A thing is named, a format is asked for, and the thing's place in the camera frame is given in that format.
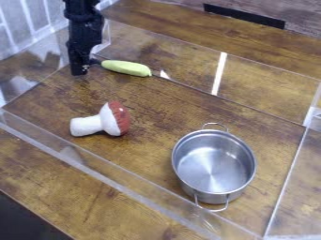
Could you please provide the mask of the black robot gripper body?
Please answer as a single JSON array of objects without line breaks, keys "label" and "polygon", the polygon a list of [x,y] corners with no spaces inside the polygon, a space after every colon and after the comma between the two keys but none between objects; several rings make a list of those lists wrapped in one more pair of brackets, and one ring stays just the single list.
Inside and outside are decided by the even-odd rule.
[{"label": "black robot gripper body", "polygon": [[65,17],[69,20],[69,43],[74,51],[89,53],[94,45],[93,25],[101,24],[104,18],[98,12],[92,14],[70,14]]}]

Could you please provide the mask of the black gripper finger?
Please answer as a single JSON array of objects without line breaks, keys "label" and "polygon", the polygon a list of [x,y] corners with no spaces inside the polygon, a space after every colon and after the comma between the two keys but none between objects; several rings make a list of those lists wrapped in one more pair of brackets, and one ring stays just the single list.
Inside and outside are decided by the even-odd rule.
[{"label": "black gripper finger", "polygon": [[69,57],[69,71],[70,75],[76,75],[76,61],[74,61],[74,52],[70,46],[69,41],[66,41],[66,48],[68,48],[68,57]]},{"label": "black gripper finger", "polygon": [[74,76],[85,75],[90,67],[90,57],[86,52],[76,51],[72,60],[72,74]]}]

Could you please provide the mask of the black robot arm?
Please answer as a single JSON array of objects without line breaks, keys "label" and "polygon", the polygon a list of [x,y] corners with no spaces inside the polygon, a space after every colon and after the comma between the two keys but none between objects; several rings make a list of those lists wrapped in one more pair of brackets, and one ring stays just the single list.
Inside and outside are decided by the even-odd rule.
[{"label": "black robot arm", "polygon": [[62,0],[69,20],[66,41],[72,76],[85,75],[90,67],[90,49],[102,41],[104,18],[94,8],[100,0]]}]

